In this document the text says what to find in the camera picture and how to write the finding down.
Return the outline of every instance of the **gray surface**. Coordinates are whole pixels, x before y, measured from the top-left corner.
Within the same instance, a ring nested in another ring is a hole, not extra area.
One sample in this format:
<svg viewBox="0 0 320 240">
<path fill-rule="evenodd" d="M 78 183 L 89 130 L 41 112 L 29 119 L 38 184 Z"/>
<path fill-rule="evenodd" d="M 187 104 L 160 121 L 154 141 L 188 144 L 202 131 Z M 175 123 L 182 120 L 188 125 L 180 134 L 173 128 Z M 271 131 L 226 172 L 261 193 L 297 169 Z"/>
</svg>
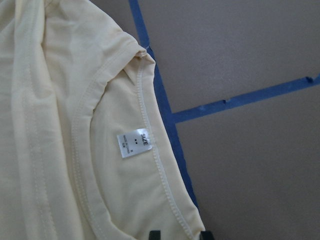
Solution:
<svg viewBox="0 0 320 240">
<path fill-rule="evenodd" d="M 123 31 L 132 35 L 139 42 L 128 0 L 92 0 L 91 2 L 107 13 Z"/>
<path fill-rule="evenodd" d="M 320 72 L 320 2 L 140 0 L 173 112 Z"/>
<path fill-rule="evenodd" d="M 320 239 L 320 86 L 177 125 L 216 240 Z"/>
</svg>

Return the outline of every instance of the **clothing label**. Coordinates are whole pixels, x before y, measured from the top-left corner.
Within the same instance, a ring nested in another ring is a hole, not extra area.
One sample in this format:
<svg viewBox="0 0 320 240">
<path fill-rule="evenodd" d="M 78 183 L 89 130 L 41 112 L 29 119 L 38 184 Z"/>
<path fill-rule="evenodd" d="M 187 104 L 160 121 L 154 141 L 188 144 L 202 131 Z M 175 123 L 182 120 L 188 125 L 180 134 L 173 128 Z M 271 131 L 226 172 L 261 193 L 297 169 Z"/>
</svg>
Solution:
<svg viewBox="0 0 320 240">
<path fill-rule="evenodd" d="M 140 128 L 116 136 L 121 151 L 122 158 L 127 158 L 152 149 L 148 131 Z"/>
</svg>

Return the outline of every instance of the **black object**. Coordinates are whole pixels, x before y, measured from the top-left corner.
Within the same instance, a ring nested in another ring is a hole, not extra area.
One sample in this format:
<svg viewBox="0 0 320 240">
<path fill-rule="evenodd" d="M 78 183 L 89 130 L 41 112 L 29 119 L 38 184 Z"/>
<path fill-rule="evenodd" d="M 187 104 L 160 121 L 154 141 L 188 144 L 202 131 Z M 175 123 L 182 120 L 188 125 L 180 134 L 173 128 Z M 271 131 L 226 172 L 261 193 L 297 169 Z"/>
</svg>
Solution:
<svg viewBox="0 0 320 240">
<path fill-rule="evenodd" d="M 161 240 L 161 232 L 159 230 L 150 231 L 149 240 Z"/>
<path fill-rule="evenodd" d="M 211 231 L 202 231 L 200 234 L 200 240 L 215 240 Z"/>
</svg>

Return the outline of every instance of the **tape strip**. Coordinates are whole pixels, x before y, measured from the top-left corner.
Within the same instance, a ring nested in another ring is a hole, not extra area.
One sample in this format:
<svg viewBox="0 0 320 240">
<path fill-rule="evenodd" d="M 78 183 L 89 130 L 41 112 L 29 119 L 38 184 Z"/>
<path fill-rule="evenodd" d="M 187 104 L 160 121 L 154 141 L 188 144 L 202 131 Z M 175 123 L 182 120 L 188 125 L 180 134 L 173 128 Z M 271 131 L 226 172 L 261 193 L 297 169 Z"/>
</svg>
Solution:
<svg viewBox="0 0 320 240">
<path fill-rule="evenodd" d="M 129 0 L 129 4 L 130 4 L 131 12 L 133 15 L 135 27 L 139 36 L 140 45 L 147 50 L 147 52 L 151 55 L 153 59 L 156 59 L 154 52 L 150 47 L 147 28 L 145 26 L 145 22 L 140 10 L 138 0 Z M 163 121 L 165 130 L 168 134 L 168 137 L 173 149 L 173 154 L 177 161 L 185 188 L 190 198 L 192 199 L 193 203 L 198 207 L 196 196 L 192 188 L 191 179 L 187 172 L 187 165 L 186 165 L 184 153 L 179 141 L 176 124 L 174 121 L 173 114 L 171 112 L 171 108 L 169 105 L 169 101 L 167 98 L 165 87 L 163 85 L 163 81 L 160 75 L 158 65 L 155 65 L 153 86 L 154 86 L 155 97 L 158 103 L 158 108 L 162 117 L 162 121 Z"/>
<path fill-rule="evenodd" d="M 239 96 L 232 97 L 228 100 L 220 100 L 206 105 L 201 105 L 188 110 L 176 112 L 173 114 L 174 122 L 181 123 L 184 121 L 200 118 L 206 115 L 214 114 L 228 109 L 233 109 L 243 105 L 255 103 L 261 100 L 273 98 L 276 96 L 288 94 L 294 91 L 317 86 L 320 84 L 320 75 L 313 79 L 312 77 L 303 77 L 290 82 L 267 87 L 257 91 L 249 92 Z"/>
</svg>

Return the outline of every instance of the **wrinkled fabric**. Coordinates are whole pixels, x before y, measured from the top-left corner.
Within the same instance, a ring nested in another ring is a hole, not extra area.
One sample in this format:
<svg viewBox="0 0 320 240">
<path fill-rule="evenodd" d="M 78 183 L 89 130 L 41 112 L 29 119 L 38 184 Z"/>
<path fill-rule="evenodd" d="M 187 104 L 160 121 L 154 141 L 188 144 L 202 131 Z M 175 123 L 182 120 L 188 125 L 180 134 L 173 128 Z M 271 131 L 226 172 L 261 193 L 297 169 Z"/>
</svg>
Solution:
<svg viewBox="0 0 320 240">
<path fill-rule="evenodd" d="M 146 50 L 87 0 L 2 0 L 0 31 L 0 239 L 198 240 Z"/>
</svg>

